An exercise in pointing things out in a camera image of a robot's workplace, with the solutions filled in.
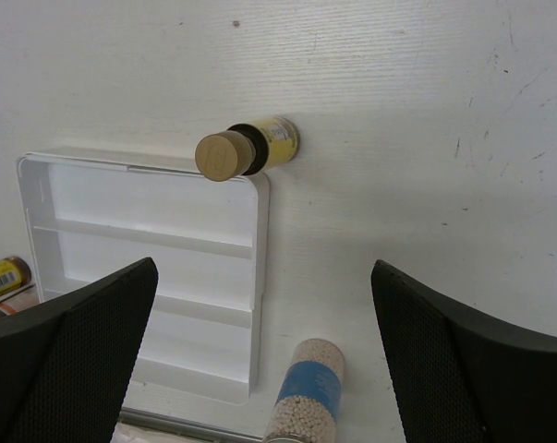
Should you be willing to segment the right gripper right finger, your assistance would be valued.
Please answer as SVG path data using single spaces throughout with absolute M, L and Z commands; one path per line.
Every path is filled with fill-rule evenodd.
M 557 442 L 557 337 L 379 260 L 371 290 L 408 442 Z

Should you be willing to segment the yellow bottle near left arm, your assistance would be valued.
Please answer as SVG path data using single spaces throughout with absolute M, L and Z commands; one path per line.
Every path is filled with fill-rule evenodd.
M 20 257 L 0 259 L 0 295 L 9 293 L 31 282 L 29 265 Z

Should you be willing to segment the yellow bottle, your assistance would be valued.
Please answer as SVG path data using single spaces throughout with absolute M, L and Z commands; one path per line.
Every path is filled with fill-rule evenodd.
M 195 163 L 206 178 L 223 182 L 290 162 L 299 145 L 297 127 L 273 116 L 235 124 L 204 137 L 195 149 Z

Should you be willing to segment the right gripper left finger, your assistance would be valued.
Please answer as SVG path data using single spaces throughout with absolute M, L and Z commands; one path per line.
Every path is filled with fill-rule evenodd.
M 146 257 L 0 318 L 0 442 L 108 442 L 158 284 Z

